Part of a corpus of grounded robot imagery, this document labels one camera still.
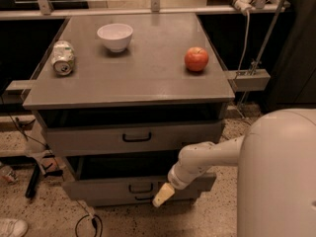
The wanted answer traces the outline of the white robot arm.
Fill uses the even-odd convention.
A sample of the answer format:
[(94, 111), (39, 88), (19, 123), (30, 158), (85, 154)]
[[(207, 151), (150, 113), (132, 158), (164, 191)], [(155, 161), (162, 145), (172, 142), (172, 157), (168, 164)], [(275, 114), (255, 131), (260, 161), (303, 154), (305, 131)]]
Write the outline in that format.
[(212, 166), (237, 166), (238, 237), (316, 237), (316, 110), (285, 109), (240, 137), (183, 147), (158, 207)]

